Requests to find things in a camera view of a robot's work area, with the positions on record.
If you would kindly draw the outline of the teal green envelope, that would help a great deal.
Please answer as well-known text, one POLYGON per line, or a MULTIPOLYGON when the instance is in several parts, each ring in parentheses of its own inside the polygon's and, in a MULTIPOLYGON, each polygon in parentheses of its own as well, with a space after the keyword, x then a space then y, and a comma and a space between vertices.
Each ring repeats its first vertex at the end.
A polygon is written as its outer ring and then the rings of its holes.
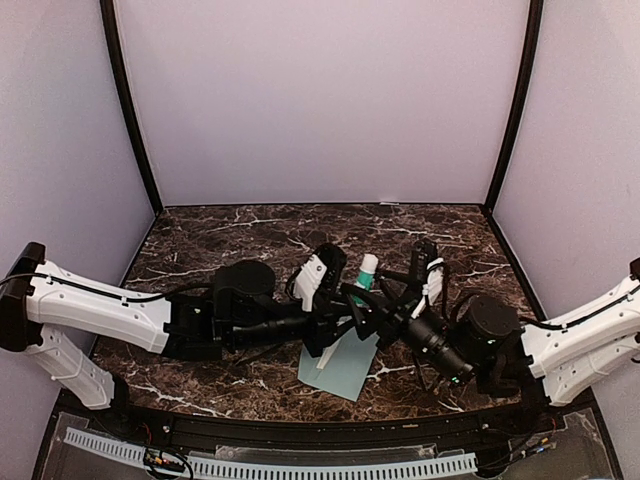
POLYGON ((356 401, 376 355, 377 340, 377 335, 373 334, 362 341, 354 330, 350 330, 336 342, 335 351, 323 370, 315 368, 320 357, 312 358, 302 347, 298 380, 318 390, 356 401))

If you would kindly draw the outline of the beige ornate letter paper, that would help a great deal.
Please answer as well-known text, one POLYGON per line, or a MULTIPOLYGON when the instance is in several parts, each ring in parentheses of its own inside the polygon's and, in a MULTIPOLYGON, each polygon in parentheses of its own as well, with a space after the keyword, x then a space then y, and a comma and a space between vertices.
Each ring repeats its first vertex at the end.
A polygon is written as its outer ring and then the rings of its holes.
POLYGON ((334 351, 335 351, 335 347, 334 346, 326 347, 323 350, 320 358, 316 362, 315 368, 317 370, 323 370, 327 366, 327 364, 329 363, 334 351))

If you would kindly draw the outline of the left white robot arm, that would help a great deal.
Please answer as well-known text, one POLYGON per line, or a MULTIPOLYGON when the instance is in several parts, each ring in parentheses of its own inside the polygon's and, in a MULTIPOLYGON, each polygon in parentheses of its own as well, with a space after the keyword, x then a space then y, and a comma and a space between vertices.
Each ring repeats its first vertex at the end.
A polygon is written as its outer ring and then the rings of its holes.
POLYGON ((291 298, 274 297, 276 276, 265 263, 242 260, 212 280, 165 293, 141 293, 60 268, 29 243, 1 282, 1 346, 31 356, 120 436, 141 427, 126 382, 93 363, 65 334, 74 328, 114 338, 165 358, 219 360, 225 353, 301 341, 312 358, 345 353, 366 373, 376 352, 359 302, 360 285, 340 280, 346 257, 320 246, 289 281, 291 298))

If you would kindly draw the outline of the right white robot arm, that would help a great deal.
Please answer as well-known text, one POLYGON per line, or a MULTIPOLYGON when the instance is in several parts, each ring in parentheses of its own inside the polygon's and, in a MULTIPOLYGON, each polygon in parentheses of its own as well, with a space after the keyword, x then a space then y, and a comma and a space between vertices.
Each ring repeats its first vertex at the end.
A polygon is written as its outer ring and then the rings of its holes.
POLYGON ((497 299, 471 293, 449 314, 432 304, 445 295, 443 259, 413 259, 408 273, 383 270, 375 279, 405 284, 400 295, 385 288, 375 295, 344 284, 361 339, 377 335, 384 349, 404 343, 454 385, 475 381, 479 392, 511 397, 539 386, 510 413, 521 434, 534 432, 549 416, 549 405, 570 404, 639 352, 639 263, 599 298, 546 322, 526 319, 497 299))

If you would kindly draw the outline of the green white glue stick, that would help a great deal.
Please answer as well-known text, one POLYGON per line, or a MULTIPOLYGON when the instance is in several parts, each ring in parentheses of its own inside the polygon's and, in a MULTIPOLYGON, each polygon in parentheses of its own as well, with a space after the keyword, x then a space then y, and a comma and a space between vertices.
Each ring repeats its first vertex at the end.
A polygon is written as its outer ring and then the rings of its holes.
POLYGON ((379 259, 373 254, 365 254, 359 267, 355 285, 369 291, 374 282, 379 259))

